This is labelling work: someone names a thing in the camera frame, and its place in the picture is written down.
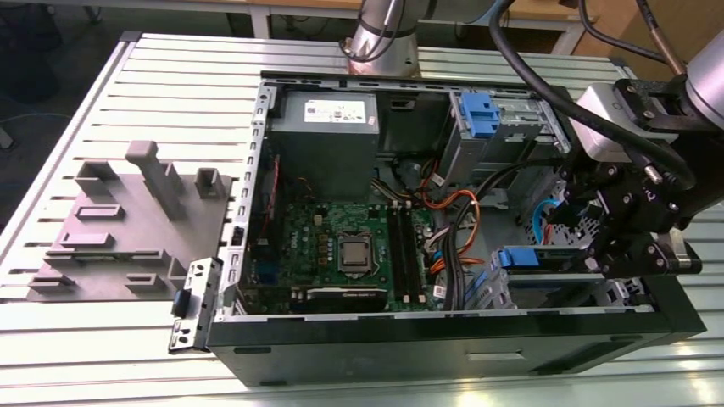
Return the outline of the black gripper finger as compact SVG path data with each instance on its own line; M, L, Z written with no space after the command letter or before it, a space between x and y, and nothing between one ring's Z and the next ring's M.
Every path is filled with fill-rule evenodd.
M615 177L614 167L591 159L568 160L560 170L564 180L564 197L551 211L547 221L554 225L576 225L586 217L590 202L598 198L602 186Z
M584 266L606 278L698 275L702 259L680 231L636 237L594 239L584 250Z

